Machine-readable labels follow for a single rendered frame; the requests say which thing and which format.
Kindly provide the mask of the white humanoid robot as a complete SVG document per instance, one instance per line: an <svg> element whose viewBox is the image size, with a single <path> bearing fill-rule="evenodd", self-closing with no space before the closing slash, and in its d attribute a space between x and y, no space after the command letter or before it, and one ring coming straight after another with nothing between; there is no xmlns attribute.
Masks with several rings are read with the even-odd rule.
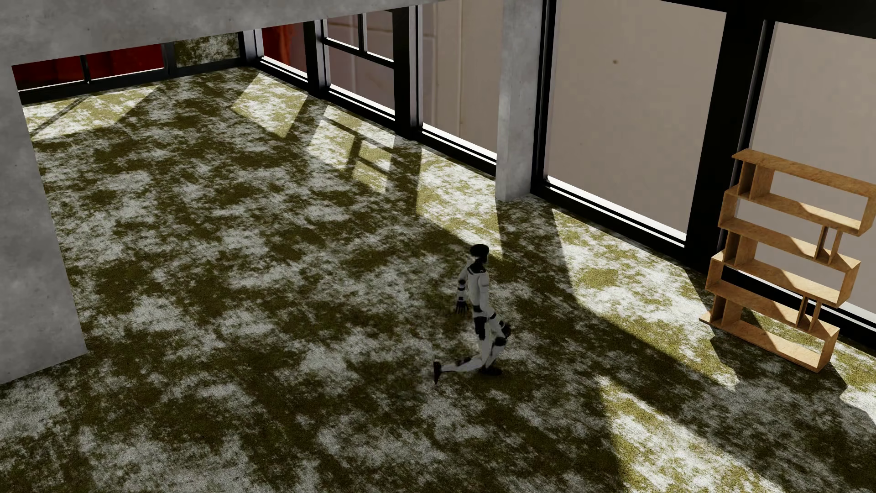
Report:
<svg viewBox="0 0 876 493"><path fill-rule="evenodd" d="M477 370L483 375L501 375L501 368L495 366L498 356L506 348L511 335L511 326L498 319L498 314L489 301L490 277L486 269L490 249L486 244L475 244L469 254L473 258L458 277L456 313L465 313L470 301L473 321L478 337L479 353L468 356L456 363L443 365L433 363L433 380L438 383L440 376L448 372L469 372Z"/></svg>

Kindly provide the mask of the grey concrete pillar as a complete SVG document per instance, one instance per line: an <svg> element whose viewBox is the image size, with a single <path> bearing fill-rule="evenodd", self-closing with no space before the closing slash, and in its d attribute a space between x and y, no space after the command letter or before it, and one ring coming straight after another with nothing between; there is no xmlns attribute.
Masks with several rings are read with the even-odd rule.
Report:
<svg viewBox="0 0 876 493"><path fill-rule="evenodd" d="M496 198L530 191L544 0L504 0Z"/></svg>

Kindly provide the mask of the wooden zigzag shelf unit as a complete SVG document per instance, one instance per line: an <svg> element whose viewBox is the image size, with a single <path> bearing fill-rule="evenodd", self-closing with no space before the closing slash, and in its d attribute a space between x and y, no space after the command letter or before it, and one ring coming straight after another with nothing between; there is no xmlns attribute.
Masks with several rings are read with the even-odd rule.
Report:
<svg viewBox="0 0 876 493"><path fill-rule="evenodd" d="M793 162L772 154L745 149L733 155L742 163L739 183L725 191L719 215L719 228L728 232L725 248L709 261L706 289L715 296L711 312L700 320L759 346L813 372L821 371L829 362L838 340L839 328L820 320L823 305L838 307L852 292L860 270L860 261L839 252L844 233L859 237L876 220L876 184L839 173ZM867 199L862 219L851 219L838 213L773 194L775 172L840 189ZM812 244L784 233L739 219L736 208L740 199L808 220L821 227L818 241ZM838 270L844 274L840 289L792 274L755 259L758 245L764 244L784 252ZM767 299L722 280L725 267L793 291L802 296L798 309ZM741 320L743 308L758 312L794 329L806 332L824 342L816 353L804 346L783 339L770 331Z"/></svg>

